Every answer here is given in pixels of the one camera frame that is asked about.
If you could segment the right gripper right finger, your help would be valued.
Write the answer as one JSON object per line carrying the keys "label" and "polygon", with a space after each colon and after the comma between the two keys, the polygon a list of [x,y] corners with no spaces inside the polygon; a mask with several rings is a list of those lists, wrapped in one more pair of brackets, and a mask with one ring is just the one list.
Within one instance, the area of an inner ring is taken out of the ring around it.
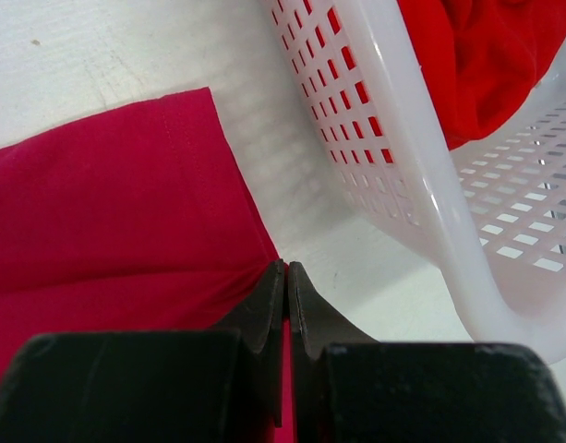
{"label": "right gripper right finger", "polygon": [[288,269],[301,442],[566,442],[566,407],[517,344],[381,342]]}

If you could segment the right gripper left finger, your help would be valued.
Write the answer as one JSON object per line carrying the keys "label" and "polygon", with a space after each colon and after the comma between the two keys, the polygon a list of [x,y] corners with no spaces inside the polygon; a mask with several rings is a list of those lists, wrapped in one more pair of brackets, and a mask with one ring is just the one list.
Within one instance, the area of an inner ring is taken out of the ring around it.
{"label": "right gripper left finger", "polygon": [[285,266],[204,330],[36,336],[0,383],[0,442],[270,442]]}

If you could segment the crimson t-shirt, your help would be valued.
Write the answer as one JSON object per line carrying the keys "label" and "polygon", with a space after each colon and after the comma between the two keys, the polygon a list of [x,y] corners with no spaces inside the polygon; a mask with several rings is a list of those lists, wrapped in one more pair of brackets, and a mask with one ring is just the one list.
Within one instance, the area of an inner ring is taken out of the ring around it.
{"label": "crimson t-shirt", "polygon": [[208,89],[0,149],[0,383],[36,336],[208,329],[278,260]]}

